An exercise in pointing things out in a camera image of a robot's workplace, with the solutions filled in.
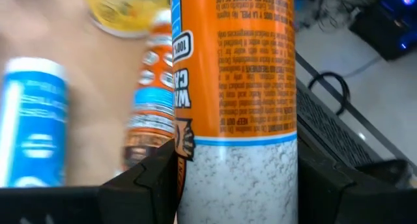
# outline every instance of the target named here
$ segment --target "spray can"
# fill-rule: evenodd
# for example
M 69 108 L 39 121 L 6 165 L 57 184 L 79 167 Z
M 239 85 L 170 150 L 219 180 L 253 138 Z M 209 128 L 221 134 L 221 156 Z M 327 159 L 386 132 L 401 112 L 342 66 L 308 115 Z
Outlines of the spray can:
M 139 72 L 126 136 L 123 170 L 173 138 L 171 12 L 156 14 Z
M 61 65 L 41 58 L 9 60 L 0 113 L 0 187 L 64 184 L 67 101 Z
M 87 0 L 93 23 L 121 38 L 141 38 L 149 34 L 152 19 L 169 0 Z
M 178 224 L 297 223 L 293 0 L 172 0 Z

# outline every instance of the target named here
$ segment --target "can label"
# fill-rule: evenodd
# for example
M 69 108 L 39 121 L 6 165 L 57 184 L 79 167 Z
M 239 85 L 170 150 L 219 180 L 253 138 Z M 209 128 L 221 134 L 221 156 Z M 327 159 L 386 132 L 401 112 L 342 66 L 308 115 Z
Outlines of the can label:
M 174 133 L 171 35 L 157 33 L 149 38 L 148 44 L 128 125 L 124 170 L 154 154 Z
M 148 31 L 154 14 L 169 0 L 87 0 L 95 23 L 120 32 Z
M 0 187 L 64 184 L 67 87 L 42 72 L 7 74 L 3 85 Z
M 181 196 L 196 145 L 296 139 L 295 34 L 291 0 L 172 0 L 171 6 Z

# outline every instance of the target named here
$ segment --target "white speckled texture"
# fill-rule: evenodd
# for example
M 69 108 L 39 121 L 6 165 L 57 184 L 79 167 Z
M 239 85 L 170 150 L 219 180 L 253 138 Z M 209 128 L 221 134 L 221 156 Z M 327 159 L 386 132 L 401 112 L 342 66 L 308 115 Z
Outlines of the white speckled texture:
M 296 140 L 262 147 L 196 145 L 178 224 L 298 223 Z

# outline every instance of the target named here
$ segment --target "blue stripe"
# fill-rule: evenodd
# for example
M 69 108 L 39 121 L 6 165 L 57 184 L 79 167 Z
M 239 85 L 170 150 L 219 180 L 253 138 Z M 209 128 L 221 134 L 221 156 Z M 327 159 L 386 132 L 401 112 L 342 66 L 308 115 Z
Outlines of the blue stripe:
M 147 87 L 135 92 L 134 105 L 157 104 L 173 108 L 174 94 L 166 89 L 158 87 Z
M 254 146 L 265 146 L 277 143 L 286 143 L 293 141 L 297 138 L 297 134 L 288 135 L 285 137 L 277 137 L 272 139 L 255 139 L 251 141 L 228 141 L 224 140 L 210 140 L 210 139 L 194 139 L 197 145 L 207 146 L 225 146 L 225 147 L 254 147 Z
M 181 33 L 181 0 L 171 0 L 172 39 Z

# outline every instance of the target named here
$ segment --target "ventilation grille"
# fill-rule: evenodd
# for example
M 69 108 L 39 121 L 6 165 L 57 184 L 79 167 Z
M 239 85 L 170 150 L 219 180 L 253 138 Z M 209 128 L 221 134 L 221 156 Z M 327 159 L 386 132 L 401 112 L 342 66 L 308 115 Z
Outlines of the ventilation grille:
M 297 80 L 297 115 L 308 124 L 321 141 L 334 154 L 343 157 L 353 166 L 379 160 L 372 151 L 344 122 L 329 110 L 301 81 Z

